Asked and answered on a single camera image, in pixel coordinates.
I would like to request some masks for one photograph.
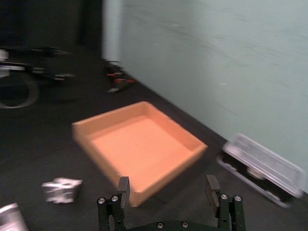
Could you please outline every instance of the bolt head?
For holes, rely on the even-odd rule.
[[[111,200],[112,200],[113,202],[117,201],[118,199],[119,199],[118,196],[113,196],[113,197],[111,198]]]
[[[99,204],[103,204],[104,202],[105,202],[105,198],[103,198],[103,197],[98,200]]]
[[[240,196],[235,196],[234,199],[235,199],[236,201],[241,201],[241,200],[242,200],[242,198],[241,198]]]
[[[182,227],[187,228],[189,226],[189,223],[187,221],[182,222]]]
[[[228,196],[227,196],[226,194],[222,194],[220,197],[221,197],[223,200],[228,199]]]
[[[163,226],[164,226],[164,223],[163,222],[158,222],[157,223],[157,227],[159,228],[159,229],[161,229],[161,228],[163,228]]]

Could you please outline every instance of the orange cardboard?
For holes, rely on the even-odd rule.
[[[148,102],[76,122],[73,135],[115,186],[122,176],[129,177],[133,207],[168,184],[207,148]]]

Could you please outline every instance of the black table surface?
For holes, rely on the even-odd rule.
[[[216,163],[226,142],[147,87],[136,83],[108,94],[103,61],[73,49],[65,67],[76,77],[59,87],[44,86],[33,105],[0,109],[0,206],[17,202],[30,231],[98,230],[96,200],[115,188],[72,138],[71,124],[139,101],[148,101],[208,145],[203,157],[138,208],[127,208],[127,228],[158,220],[189,220],[216,226],[205,195],[205,176],[217,177],[223,192],[241,195],[248,231],[308,230],[307,195],[281,208]],[[75,203],[44,200],[41,185],[56,177],[82,179]]]

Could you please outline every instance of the plastic lid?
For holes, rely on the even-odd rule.
[[[304,171],[247,136],[236,134],[223,146],[223,151],[291,195],[302,195],[305,186]]]

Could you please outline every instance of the orange tray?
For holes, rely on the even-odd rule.
[[[207,148],[148,102],[76,122],[73,135],[115,186],[122,176],[129,177],[133,207],[164,187]]]

